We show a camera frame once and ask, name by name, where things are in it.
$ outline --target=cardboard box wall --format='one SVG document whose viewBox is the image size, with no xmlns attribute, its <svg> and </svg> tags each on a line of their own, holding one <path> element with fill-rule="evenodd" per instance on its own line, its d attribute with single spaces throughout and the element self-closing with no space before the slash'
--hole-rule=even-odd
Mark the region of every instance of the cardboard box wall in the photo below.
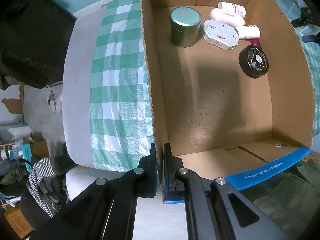
<svg viewBox="0 0 320 240">
<path fill-rule="evenodd" d="M 242 72 L 238 55 L 249 41 L 223 51 L 199 33 L 189 48 L 172 44 L 173 8 L 195 8 L 203 26 L 219 1 L 245 6 L 246 18 L 260 28 L 267 75 L 251 79 Z M 185 167 L 208 179 L 257 168 L 297 146 L 311 147 L 311 75 L 294 28 L 275 0 L 141 0 L 141 9 L 160 171 L 165 143 Z M 277 142 L 287 147 L 278 149 Z"/>
</svg>

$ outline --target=green cloth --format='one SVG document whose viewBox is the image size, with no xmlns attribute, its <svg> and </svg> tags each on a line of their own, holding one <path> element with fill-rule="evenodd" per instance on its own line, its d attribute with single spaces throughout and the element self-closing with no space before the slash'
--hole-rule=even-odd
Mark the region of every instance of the green cloth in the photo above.
<svg viewBox="0 0 320 240">
<path fill-rule="evenodd" d="M 129 171 L 154 141 L 140 0 L 106 4 L 91 71 L 94 167 Z"/>
<path fill-rule="evenodd" d="M 242 193 L 297 239 L 320 207 L 320 167 L 313 159 L 299 162 Z"/>
</svg>

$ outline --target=silver bolt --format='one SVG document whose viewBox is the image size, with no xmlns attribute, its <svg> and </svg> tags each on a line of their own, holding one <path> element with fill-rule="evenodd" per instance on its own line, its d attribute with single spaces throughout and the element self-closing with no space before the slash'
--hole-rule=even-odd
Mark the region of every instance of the silver bolt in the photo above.
<svg viewBox="0 0 320 240">
<path fill-rule="evenodd" d="M 180 174 L 187 174 L 189 170 L 187 168 L 180 168 L 178 171 Z"/>
<path fill-rule="evenodd" d="M 102 185 L 104 185 L 105 183 L 106 183 L 106 179 L 104 179 L 104 178 L 99 178 L 99 179 L 96 180 L 96 184 L 97 184 L 98 186 L 102 186 Z"/>
<path fill-rule="evenodd" d="M 222 177 L 219 177 L 216 179 L 216 182 L 219 184 L 219 185 L 224 185 L 227 181 L 225 178 L 222 178 Z"/>
<path fill-rule="evenodd" d="M 135 168 L 135 169 L 134 169 L 134 173 L 135 173 L 135 174 L 141 174 L 141 173 L 143 173 L 143 168 Z"/>
</svg>

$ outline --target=gray floor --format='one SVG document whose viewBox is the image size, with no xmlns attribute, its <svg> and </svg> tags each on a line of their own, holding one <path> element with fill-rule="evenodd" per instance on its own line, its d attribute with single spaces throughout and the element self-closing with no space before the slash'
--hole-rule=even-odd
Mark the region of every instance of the gray floor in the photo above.
<svg viewBox="0 0 320 240">
<path fill-rule="evenodd" d="M 47 141 L 50 156 L 62 154 L 62 144 L 65 142 L 62 113 L 53 113 L 47 104 L 47 96 L 53 91 L 55 98 L 62 93 L 62 85 L 52 88 L 35 89 L 24 87 L 23 116 L 24 122 L 31 127 L 34 138 Z"/>
</svg>

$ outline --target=green tin canister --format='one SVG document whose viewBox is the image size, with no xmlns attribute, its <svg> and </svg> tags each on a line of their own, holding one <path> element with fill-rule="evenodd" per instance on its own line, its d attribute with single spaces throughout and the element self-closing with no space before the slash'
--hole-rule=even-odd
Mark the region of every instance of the green tin canister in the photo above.
<svg viewBox="0 0 320 240">
<path fill-rule="evenodd" d="M 171 11 L 171 39 L 179 47 L 190 47 L 196 43 L 201 15 L 190 7 L 177 7 Z"/>
</svg>

